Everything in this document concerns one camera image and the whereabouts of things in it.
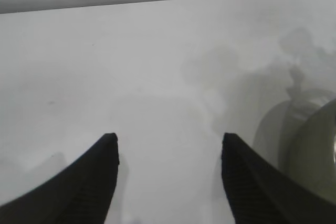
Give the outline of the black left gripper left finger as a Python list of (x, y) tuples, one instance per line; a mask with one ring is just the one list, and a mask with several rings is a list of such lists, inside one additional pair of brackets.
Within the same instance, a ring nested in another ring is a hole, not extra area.
[(1, 223), (104, 223), (117, 185), (118, 138), (104, 134), (72, 164), (1, 206)]

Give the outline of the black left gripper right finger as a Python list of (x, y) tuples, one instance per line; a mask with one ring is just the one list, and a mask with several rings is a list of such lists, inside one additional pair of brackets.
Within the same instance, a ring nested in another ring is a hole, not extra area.
[(236, 223), (335, 223), (335, 204), (282, 174), (237, 134), (224, 134), (221, 160)]

